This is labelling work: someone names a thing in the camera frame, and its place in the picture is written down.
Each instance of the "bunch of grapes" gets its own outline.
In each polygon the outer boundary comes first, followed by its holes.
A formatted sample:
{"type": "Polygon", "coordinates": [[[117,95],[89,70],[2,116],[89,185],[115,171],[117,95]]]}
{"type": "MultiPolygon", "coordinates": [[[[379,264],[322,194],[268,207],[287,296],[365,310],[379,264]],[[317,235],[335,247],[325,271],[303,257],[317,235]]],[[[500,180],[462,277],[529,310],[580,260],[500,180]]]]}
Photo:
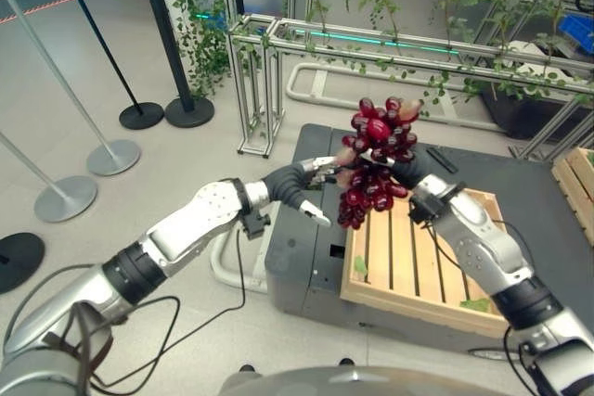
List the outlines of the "bunch of grapes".
{"type": "Polygon", "coordinates": [[[388,211],[394,198],[407,196],[405,187],[392,180],[388,167],[361,158],[371,149],[370,156],[377,162],[388,157],[399,162],[411,162],[410,150],[417,143],[417,136],[410,132],[410,124],[419,117],[420,104],[405,104],[402,99],[390,96],[386,107],[375,107],[368,97],[359,101],[359,112],[351,119],[356,136],[347,135],[342,144],[357,154],[355,168],[349,171],[348,190],[341,194],[338,223],[346,228],[358,229],[368,211],[388,211]]]}

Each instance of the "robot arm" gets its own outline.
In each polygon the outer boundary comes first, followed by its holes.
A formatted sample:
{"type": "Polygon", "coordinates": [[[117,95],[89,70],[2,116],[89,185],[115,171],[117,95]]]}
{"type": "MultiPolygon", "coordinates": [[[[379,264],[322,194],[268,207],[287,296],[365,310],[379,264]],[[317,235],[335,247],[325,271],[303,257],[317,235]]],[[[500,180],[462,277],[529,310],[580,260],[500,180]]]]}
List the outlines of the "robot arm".
{"type": "MultiPolygon", "coordinates": [[[[64,386],[69,385],[72,392],[78,363],[69,355],[69,348],[72,350],[83,338],[72,323],[72,305],[84,303],[84,318],[91,330],[124,318],[236,221],[243,222],[248,237],[261,235],[270,222],[258,210],[270,201],[280,200],[318,224],[330,226],[329,219],[305,199],[302,191],[324,181],[326,174],[333,173],[334,163],[334,157],[317,158],[278,169],[255,183],[233,179],[205,185],[186,206],[155,224],[109,261],[80,275],[19,325],[4,345],[0,394],[16,395],[25,389],[23,394],[33,395],[36,393],[31,386],[40,381],[45,382],[42,394],[54,386],[59,387],[57,394],[66,394],[64,386]],[[65,331],[69,335],[62,339],[65,331]]],[[[108,326],[92,337],[93,367],[100,364],[110,344],[108,326]]]]}
{"type": "Polygon", "coordinates": [[[491,296],[530,358],[527,371],[540,394],[592,391],[592,334],[535,276],[515,240],[493,224],[463,185],[425,175],[421,164],[422,159],[405,168],[393,166],[394,176],[413,188],[411,218],[431,223],[454,250],[460,268],[491,296]],[[412,172],[403,176],[403,169],[412,172]]]}

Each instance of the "crate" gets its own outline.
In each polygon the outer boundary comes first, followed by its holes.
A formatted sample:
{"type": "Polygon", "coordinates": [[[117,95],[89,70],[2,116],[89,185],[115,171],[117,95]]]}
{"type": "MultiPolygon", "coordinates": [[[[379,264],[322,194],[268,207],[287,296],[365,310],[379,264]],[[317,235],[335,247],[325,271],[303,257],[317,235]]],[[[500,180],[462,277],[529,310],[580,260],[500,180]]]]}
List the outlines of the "crate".
{"type": "Polygon", "coordinates": [[[594,246],[594,166],[588,153],[594,151],[574,148],[565,158],[555,162],[552,173],[584,228],[590,245],[594,246]]]}
{"type": "Polygon", "coordinates": [[[578,42],[589,55],[594,55],[594,18],[568,14],[559,24],[559,30],[578,42]]]}
{"type": "MultiPolygon", "coordinates": [[[[494,220],[501,220],[495,195],[467,190],[494,220]]],[[[467,299],[488,298],[478,284],[440,253],[426,229],[408,217],[407,199],[391,211],[368,215],[358,231],[348,232],[341,298],[383,311],[501,339],[507,322],[491,301],[488,313],[460,307],[467,299]],[[367,276],[355,271],[355,258],[366,261],[367,276]]],[[[453,260],[441,238],[440,247],[453,260]]]]}

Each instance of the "floor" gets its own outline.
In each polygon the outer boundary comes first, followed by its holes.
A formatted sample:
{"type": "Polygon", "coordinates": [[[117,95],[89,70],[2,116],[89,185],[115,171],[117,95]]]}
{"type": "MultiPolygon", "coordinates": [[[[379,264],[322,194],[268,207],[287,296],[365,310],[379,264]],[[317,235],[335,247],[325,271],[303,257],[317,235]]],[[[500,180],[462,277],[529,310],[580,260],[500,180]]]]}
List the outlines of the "floor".
{"type": "MultiPolygon", "coordinates": [[[[141,101],[166,105],[175,96],[161,41],[147,0],[87,0],[115,58],[141,101]]],[[[236,152],[237,104],[227,80],[213,97],[214,119],[190,130],[166,122],[141,132],[123,129],[117,117],[128,99],[74,2],[29,16],[47,49],[108,139],[126,138],[142,147],[142,157],[128,172],[95,178],[96,202],[62,224],[44,224],[33,203],[44,185],[0,147],[0,234],[30,231],[46,244],[45,259],[33,279],[0,295],[0,327],[10,309],[42,277],[71,263],[104,262],[154,223],[184,205],[201,185],[237,175],[262,177],[288,163],[297,135],[307,122],[345,127],[350,110],[286,102],[286,118],[269,160],[236,152]]],[[[15,20],[0,25],[0,129],[52,178],[86,174],[85,159],[97,140],[59,88],[15,20]]],[[[339,94],[336,86],[333,94],[339,94]]],[[[368,85],[373,93],[374,88],[368,85]]],[[[422,141],[507,155],[512,143],[501,134],[419,122],[422,141]]],[[[247,257],[253,253],[245,252],[247,257]]],[[[71,276],[44,287],[32,305],[47,298],[71,276]]],[[[183,300],[173,339],[212,314],[239,301],[237,289],[213,279],[206,256],[194,261],[155,292],[183,300]]],[[[125,326],[114,328],[115,346],[99,374],[110,380],[141,364],[159,348],[170,320],[169,308],[151,307],[125,326]]],[[[160,362],[144,395],[214,395],[225,378],[244,363],[264,374],[315,365],[336,364],[349,356],[358,364],[429,370],[442,376],[525,394],[509,367],[460,354],[322,325],[278,312],[266,295],[249,293],[246,307],[223,316],[172,350],[160,362]]],[[[130,389],[122,385],[117,390],[130,389]]]]}

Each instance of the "black stanchion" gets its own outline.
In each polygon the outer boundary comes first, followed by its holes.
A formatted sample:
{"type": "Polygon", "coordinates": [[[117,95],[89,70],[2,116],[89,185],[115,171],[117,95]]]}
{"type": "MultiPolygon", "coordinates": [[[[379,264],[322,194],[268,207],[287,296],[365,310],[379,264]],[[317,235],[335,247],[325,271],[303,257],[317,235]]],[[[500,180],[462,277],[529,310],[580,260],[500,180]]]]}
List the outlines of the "black stanchion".
{"type": "Polygon", "coordinates": [[[179,93],[179,98],[174,99],[165,108],[165,119],[175,127],[197,127],[202,125],[213,118],[214,105],[206,97],[192,97],[187,85],[184,66],[177,51],[174,29],[171,26],[165,0],[149,1],[179,93]]]}
{"type": "Polygon", "coordinates": [[[0,240],[0,293],[26,282],[44,259],[45,244],[34,234],[21,232],[0,240]]]}
{"type": "Polygon", "coordinates": [[[147,129],[157,124],[163,118],[163,108],[159,104],[155,104],[154,102],[142,102],[139,104],[138,101],[136,101],[136,98],[134,97],[134,94],[132,93],[132,90],[130,89],[128,82],[123,77],[120,67],[118,67],[118,64],[116,63],[115,59],[113,58],[113,55],[111,54],[110,48],[105,42],[105,39],[103,39],[103,35],[99,31],[99,28],[95,23],[93,16],[91,16],[91,12],[89,11],[89,8],[86,6],[86,2],[84,0],[78,0],[78,4],[81,6],[81,9],[83,10],[84,15],[86,16],[86,19],[88,20],[89,24],[91,25],[91,28],[95,32],[95,36],[97,37],[99,43],[103,47],[103,51],[105,51],[106,56],[110,60],[111,66],[120,78],[123,88],[126,90],[128,95],[130,96],[130,99],[132,100],[133,105],[125,109],[122,113],[120,113],[120,124],[123,127],[131,130],[147,129]]]}

